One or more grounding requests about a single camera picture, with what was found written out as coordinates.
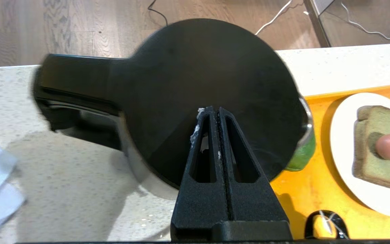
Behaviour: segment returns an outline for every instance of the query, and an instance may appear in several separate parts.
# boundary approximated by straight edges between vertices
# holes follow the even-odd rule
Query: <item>green object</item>
[[[303,145],[298,145],[294,151],[293,157],[285,168],[288,171],[299,171],[303,170],[308,164],[309,160],[314,155],[316,150],[316,137],[314,136],[314,131],[311,132],[311,135],[308,138],[308,141]]]

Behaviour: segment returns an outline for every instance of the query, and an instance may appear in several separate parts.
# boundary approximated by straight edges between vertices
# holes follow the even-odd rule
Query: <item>white cable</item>
[[[379,34],[382,37],[384,37],[386,40],[390,40],[390,38],[386,37],[383,33],[380,33],[378,31],[367,31],[362,25],[359,25],[358,23],[351,21],[350,20],[350,13],[348,12],[348,8],[342,2],[341,2],[341,5],[345,9],[345,11],[347,11],[347,21],[348,21],[348,23],[351,23],[353,25],[359,26],[364,32],[366,32],[368,34]]]
[[[273,23],[273,22],[276,20],[276,18],[282,13],[282,11],[284,11],[284,9],[285,9],[288,5],[290,5],[291,1],[293,1],[293,0],[288,1],[288,3],[287,3],[286,5],[284,5],[284,6],[282,7],[281,10],[279,10],[279,12],[277,13],[277,15],[276,15],[269,23],[266,23],[265,25],[263,25],[263,26],[257,31],[257,33],[255,33],[255,35],[258,35],[258,33],[260,33],[260,31],[261,31],[264,27],[266,27],[266,26],[270,25],[271,23]]]

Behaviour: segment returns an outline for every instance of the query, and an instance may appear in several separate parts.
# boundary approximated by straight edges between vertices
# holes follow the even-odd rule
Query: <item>toast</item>
[[[390,134],[390,109],[383,106],[364,106],[357,113],[354,127],[354,162],[356,178],[390,188],[390,160],[376,152],[376,141]]]

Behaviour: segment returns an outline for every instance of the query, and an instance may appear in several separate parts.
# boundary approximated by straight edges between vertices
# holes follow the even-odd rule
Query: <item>yellow object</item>
[[[321,209],[341,216],[351,239],[390,239],[390,217],[370,209],[348,189],[331,154],[332,116],[344,99],[356,93],[376,93],[390,99],[390,86],[305,97],[314,118],[316,151],[303,170],[285,170],[271,182],[294,239],[303,239],[306,218]]]

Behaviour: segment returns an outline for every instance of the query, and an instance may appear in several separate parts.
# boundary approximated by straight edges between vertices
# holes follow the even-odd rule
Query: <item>white speckled countertop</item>
[[[390,85],[390,44],[278,54],[304,96]],[[19,159],[9,182],[28,199],[0,244],[170,240],[175,202],[143,189],[121,152],[48,131],[30,94],[36,68],[0,67],[0,147]]]

